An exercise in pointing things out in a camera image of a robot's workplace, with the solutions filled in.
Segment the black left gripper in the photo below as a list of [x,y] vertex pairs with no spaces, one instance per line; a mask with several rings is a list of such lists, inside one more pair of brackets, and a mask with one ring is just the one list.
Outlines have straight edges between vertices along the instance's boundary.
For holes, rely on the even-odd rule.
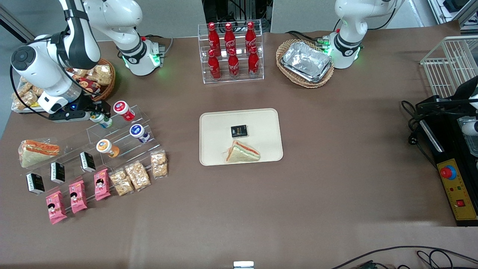
[[477,112],[477,84],[476,76],[461,84],[450,99],[425,99],[416,104],[417,112],[422,116],[459,116],[463,115],[462,112]]

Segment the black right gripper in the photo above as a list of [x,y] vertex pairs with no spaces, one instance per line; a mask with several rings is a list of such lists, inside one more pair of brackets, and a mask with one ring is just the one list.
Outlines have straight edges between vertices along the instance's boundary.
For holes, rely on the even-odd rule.
[[99,114],[111,117],[111,106],[105,100],[94,101],[89,95],[85,94],[81,94],[73,102],[67,104],[67,111],[91,112],[89,118],[91,121],[99,121]]

